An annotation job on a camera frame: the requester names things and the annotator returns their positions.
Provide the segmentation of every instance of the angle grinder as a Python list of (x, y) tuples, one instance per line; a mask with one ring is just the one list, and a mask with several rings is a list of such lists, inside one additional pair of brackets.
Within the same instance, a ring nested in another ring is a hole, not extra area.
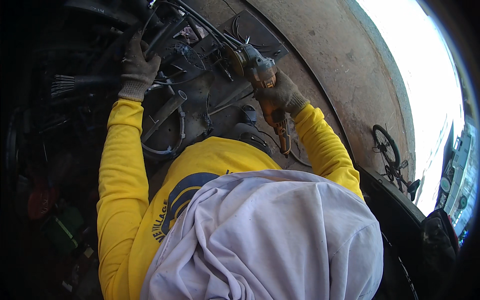
[[(237, 46), (234, 50), (225, 46), (230, 58), (233, 70), (240, 76), (244, 76), (253, 89), (272, 88), (275, 86), (277, 71), (275, 61), (270, 57), (264, 57), (250, 44)], [(280, 139), (280, 153), (288, 158), (290, 153), (290, 132), (285, 111), (276, 106), (271, 99), (258, 100), (268, 125), (272, 126)]]

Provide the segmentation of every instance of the black hose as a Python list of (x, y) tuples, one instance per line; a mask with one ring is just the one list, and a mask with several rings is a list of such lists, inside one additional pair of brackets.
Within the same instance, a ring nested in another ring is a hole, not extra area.
[[(185, 4), (185, 2), (183, 2), (182, 0), (174, 0), (174, 1), (178, 3), (181, 7), (183, 7), (185, 10), (187, 10), (189, 13), (191, 13), (198, 20), (200, 20), (202, 23), (204, 23), (207, 27), (210, 27), (210, 29), (212, 29), (213, 32), (215, 32), (218, 36), (223, 37), (223, 34), (221, 34), (220, 31), (218, 31), (218, 29), (215, 28), (215, 26), (213, 26), (210, 22), (208, 22), (204, 17), (202, 17), (199, 13), (193, 10), (190, 6)], [(230, 47), (234, 48), (234, 45), (232, 44), (232, 42), (230, 42), (230, 40), (225, 38), (225, 41)]]

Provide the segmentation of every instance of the metal pipe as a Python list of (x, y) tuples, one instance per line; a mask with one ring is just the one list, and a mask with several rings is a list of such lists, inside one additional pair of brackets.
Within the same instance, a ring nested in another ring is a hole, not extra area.
[[(187, 4), (185, 4), (182, 0), (175, 0), (176, 3), (178, 3), (181, 7), (183, 7), (186, 11), (188, 11), (189, 13), (191, 13), (194, 17), (196, 17), (198, 20), (200, 20), (203, 24), (205, 24), (205, 26), (207, 27), (210, 27), (210, 29), (216, 33), (217, 36), (222, 36), (223, 37), (223, 34), (220, 33), (220, 31), (218, 31), (218, 29), (216, 29), (212, 24), (210, 24), (210, 22), (208, 22), (204, 17), (202, 17), (199, 13), (197, 13), (196, 11), (194, 11), (190, 6), (188, 6)], [(227, 38), (225, 38), (225, 41), (227, 42), (227, 44), (233, 48), (233, 44), (232, 42), (230, 42), (230, 40), (228, 40)]]
[(172, 7), (175, 7), (175, 8), (177, 8), (177, 9), (183, 11), (186, 15), (192, 17), (192, 19), (194, 19), (195, 22), (197, 22), (199, 25), (201, 25), (203, 28), (205, 28), (205, 30), (212, 36), (212, 38), (217, 42), (217, 44), (218, 44), (219, 46), (221, 46), (221, 47), (223, 46), (223, 44), (222, 44), (222, 43), (220, 42), (220, 40), (216, 37), (216, 35), (213, 33), (213, 31), (212, 31), (212, 29), (210, 29), (210, 27), (208, 27), (207, 25), (203, 24), (199, 19), (197, 19), (194, 15), (192, 15), (191, 13), (189, 13), (189, 12), (188, 12), (187, 10), (185, 10), (183, 7), (180, 7), (180, 6), (178, 6), (177, 4), (173, 4), (173, 3), (170, 3), (170, 2), (166, 2), (166, 1), (162, 1), (162, 2), (160, 2), (160, 3), (168, 4), (168, 5), (172, 6)]
[(197, 36), (198, 40), (201, 41), (201, 40), (203, 39), (203, 37), (200, 35), (200, 31), (198, 31), (197, 26), (195, 26), (195, 23), (193, 22), (192, 17), (187, 17), (186, 20), (187, 20), (188, 25), (189, 25), (190, 28), (192, 29), (193, 33), (195, 33), (195, 35)]

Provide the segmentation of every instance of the gloved hand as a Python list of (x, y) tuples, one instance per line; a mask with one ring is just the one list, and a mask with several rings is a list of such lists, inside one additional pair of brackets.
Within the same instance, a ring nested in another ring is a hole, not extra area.
[(275, 87), (258, 88), (254, 96), (257, 100), (271, 99), (273, 104), (281, 107), (294, 118), (310, 101), (300, 93), (297, 85), (282, 70), (278, 69), (275, 75)]
[(122, 89), (119, 98), (138, 102), (144, 100), (145, 91), (152, 85), (162, 61), (156, 54), (150, 61), (146, 61), (143, 51), (147, 48), (148, 44), (142, 41), (141, 32), (135, 33), (122, 60)]

